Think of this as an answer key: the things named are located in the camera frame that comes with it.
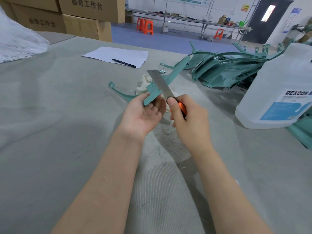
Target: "black door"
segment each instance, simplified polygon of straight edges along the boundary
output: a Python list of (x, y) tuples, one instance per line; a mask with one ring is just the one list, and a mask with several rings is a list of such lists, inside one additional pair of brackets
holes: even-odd
[[(242, 40), (265, 44), (292, 2), (293, 0), (261, 0), (248, 25), (252, 31), (245, 34)], [(271, 5), (275, 6), (273, 12), (268, 19), (264, 18), (266, 12), (272, 8)]]

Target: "metal blade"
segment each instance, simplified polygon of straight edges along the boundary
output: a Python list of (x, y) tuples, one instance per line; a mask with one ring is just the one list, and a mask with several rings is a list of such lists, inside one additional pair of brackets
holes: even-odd
[(149, 73), (154, 83), (157, 85), (158, 89), (161, 91), (166, 100), (168, 98), (174, 98), (174, 94), (172, 93), (166, 81), (163, 79), (158, 70), (148, 70), (147, 72)]

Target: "forearm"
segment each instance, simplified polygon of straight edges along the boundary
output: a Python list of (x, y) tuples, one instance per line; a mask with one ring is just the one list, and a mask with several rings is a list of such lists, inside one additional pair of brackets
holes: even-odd
[(120, 127), (92, 174), (59, 220), (56, 233), (123, 233), (144, 138)]
[(272, 233), (212, 146), (192, 153), (218, 234)]

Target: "knife handle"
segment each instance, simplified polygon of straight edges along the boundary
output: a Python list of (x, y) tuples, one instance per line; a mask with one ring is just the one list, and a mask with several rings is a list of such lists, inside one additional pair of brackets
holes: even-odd
[(181, 109), (181, 112), (182, 112), (182, 115), (183, 115), (183, 118), (185, 119), (186, 118), (186, 115), (188, 114), (187, 110), (186, 110), (186, 107), (184, 106), (184, 104), (182, 102), (180, 102), (176, 97), (174, 97), (174, 99), (177, 101), (177, 103), (179, 104), (179, 107)]

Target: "translucent plastic bottle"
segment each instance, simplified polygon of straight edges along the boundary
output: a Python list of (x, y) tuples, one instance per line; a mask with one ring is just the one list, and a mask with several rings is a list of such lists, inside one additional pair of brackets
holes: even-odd
[(249, 129), (290, 126), (312, 105), (312, 46), (292, 43), (266, 62), (236, 107)]

